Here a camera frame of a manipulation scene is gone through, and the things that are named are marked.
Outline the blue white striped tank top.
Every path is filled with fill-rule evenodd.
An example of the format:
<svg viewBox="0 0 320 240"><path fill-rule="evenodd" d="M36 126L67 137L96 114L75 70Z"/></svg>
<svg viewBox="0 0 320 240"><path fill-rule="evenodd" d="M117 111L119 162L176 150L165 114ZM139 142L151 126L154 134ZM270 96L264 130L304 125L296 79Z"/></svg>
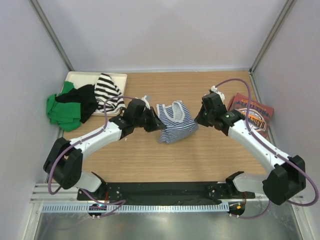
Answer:
<svg viewBox="0 0 320 240"><path fill-rule="evenodd" d="M159 143L176 143L199 129L197 122L181 100L173 101L171 105L157 104L156 110L160 121L165 125L160 132Z"/></svg>

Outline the red tank top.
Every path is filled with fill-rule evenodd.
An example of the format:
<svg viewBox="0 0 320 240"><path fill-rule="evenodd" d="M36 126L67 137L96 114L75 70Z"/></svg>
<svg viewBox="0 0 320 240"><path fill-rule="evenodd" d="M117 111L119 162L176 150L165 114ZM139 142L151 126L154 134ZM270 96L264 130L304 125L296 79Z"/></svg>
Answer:
<svg viewBox="0 0 320 240"><path fill-rule="evenodd" d="M229 101L227 109L229 111L237 110L246 116L248 103L249 98L247 96L237 93ZM249 126L267 140L269 139L268 132L273 113L274 109L272 107L251 100L248 111Z"/></svg>

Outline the green tank top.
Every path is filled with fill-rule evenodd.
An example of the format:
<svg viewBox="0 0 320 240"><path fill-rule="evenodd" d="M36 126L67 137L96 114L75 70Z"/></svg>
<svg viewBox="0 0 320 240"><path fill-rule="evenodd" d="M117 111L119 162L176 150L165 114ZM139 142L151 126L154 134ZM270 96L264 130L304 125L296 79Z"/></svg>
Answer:
<svg viewBox="0 0 320 240"><path fill-rule="evenodd" d="M49 122L57 124L65 132L71 132L81 126L81 104L78 102L58 102L56 97L68 94L74 89L73 83L65 81L60 95L52 94L46 100L46 115Z"/></svg>

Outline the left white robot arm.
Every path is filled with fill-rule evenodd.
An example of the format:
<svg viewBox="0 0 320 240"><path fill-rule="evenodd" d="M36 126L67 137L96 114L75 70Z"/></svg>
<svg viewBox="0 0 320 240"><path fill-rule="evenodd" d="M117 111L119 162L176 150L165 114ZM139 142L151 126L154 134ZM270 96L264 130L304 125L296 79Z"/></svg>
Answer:
<svg viewBox="0 0 320 240"><path fill-rule="evenodd" d="M59 189L75 187L101 200L107 192L107 183L97 174L85 172L83 161L101 148L124 139L136 128L143 128L147 133L166 128L145 99L132 99L122 114L107 118L104 125L90 133L71 140L58 138L43 165L48 174L48 192L57 193L52 189L52 182L56 182Z"/></svg>

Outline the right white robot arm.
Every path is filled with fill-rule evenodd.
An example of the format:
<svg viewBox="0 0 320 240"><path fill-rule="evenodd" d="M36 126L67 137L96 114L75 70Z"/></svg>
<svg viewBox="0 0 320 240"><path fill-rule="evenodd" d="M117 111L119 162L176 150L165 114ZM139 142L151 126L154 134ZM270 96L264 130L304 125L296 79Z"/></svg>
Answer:
<svg viewBox="0 0 320 240"><path fill-rule="evenodd" d="M212 92L202 97L196 121L202 126L214 127L240 143L266 172L265 175L254 175L239 171L229 176L227 181L230 182L225 185L229 197L237 198L243 192L258 193L281 205L305 189L305 161L298 155L283 160L286 153L248 128L242 113L227 111L219 94Z"/></svg>

